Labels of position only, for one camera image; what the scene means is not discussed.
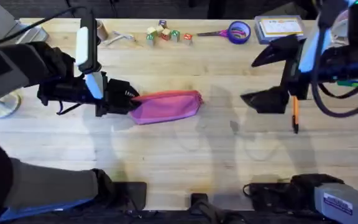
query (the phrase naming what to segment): white label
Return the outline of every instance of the white label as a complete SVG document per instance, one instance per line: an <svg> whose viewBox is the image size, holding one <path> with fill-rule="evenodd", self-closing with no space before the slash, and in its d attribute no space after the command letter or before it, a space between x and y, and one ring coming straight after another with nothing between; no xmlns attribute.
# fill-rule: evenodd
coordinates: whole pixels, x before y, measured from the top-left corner
<svg viewBox="0 0 358 224"><path fill-rule="evenodd" d="M353 215L353 205L333 195L324 193L324 203L330 205L344 213Z"/></svg>
<svg viewBox="0 0 358 224"><path fill-rule="evenodd" d="M262 19L260 22L265 37L280 37L290 34L303 35L297 18Z"/></svg>

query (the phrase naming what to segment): tape roll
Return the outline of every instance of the tape roll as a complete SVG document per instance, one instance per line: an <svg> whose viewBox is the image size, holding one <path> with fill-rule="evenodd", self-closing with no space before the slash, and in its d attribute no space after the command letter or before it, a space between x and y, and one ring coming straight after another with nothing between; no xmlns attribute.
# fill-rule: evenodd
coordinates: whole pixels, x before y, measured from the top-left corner
<svg viewBox="0 0 358 224"><path fill-rule="evenodd" d="M245 37L241 34L235 33L233 31L239 30L245 33ZM233 44L244 44L248 41L249 37L251 36L251 28L242 21L234 21L230 24L229 28L227 29L227 37Z"/></svg>
<svg viewBox="0 0 358 224"><path fill-rule="evenodd" d="M102 23L102 21L97 20L97 31L98 31L98 37L101 41L106 40L109 37L109 34L107 33L106 28L104 27L104 24Z"/></svg>

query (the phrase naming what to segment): wooden tabletop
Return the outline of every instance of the wooden tabletop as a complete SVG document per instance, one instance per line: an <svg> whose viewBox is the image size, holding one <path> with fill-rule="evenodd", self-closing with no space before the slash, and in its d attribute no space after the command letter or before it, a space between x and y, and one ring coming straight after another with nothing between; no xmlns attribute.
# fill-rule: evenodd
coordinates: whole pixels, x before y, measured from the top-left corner
<svg viewBox="0 0 358 224"><path fill-rule="evenodd" d="M250 208L241 192L244 184L303 173L331 174L358 189L358 116L330 118L313 100L301 101L296 135L291 105L286 114L262 115L242 102L243 93L277 85L284 65L251 68L265 47L254 34L244 45L223 37L194 36L192 46L158 39L151 48L145 43L145 32L158 20L103 22L108 31L131 33L138 40L99 46L99 62L109 77L130 81L142 94L198 90L205 100L200 112L144 126L135 125L128 116L96 118L93 106L57 116L58 103L44 107L36 97L37 87L26 88L20 90L19 110L0 119L0 145L10 156L62 169L97 167L112 180L147 182L150 210L185 209L193 192L209 193L222 208ZM230 23L168 20L168 26L182 35L221 30ZM312 23L305 22L307 27ZM50 45L74 55L79 20L54 19L43 27L50 34ZM338 93L349 89L331 88ZM358 96L324 101L333 110L344 111L358 105Z"/></svg>

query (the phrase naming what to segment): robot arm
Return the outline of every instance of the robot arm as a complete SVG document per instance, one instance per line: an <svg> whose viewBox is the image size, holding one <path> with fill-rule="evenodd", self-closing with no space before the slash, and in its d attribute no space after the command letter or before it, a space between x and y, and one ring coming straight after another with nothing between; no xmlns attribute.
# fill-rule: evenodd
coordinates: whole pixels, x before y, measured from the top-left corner
<svg viewBox="0 0 358 224"><path fill-rule="evenodd" d="M23 86L40 85L37 96L45 106L49 101L91 104L96 116L136 109L139 103L131 98L139 94L130 83L108 80L100 71L98 44L96 20L89 12L77 32L76 59L44 42L0 46L0 97ZM74 77L74 62L80 77Z"/></svg>

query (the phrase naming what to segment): purple tape roll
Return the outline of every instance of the purple tape roll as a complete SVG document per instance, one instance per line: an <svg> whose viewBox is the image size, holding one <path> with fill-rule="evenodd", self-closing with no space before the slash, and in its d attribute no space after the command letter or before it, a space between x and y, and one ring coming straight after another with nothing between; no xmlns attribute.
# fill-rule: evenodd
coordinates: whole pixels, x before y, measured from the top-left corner
<svg viewBox="0 0 358 224"><path fill-rule="evenodd" d="M238 34L237 32L233 32L235 30L239 30L245 33L245 36ZM251 28L245 22L234 21L227 29L227 37L233 44L244 44L245 42L247 42L250 36Z"/></svg>

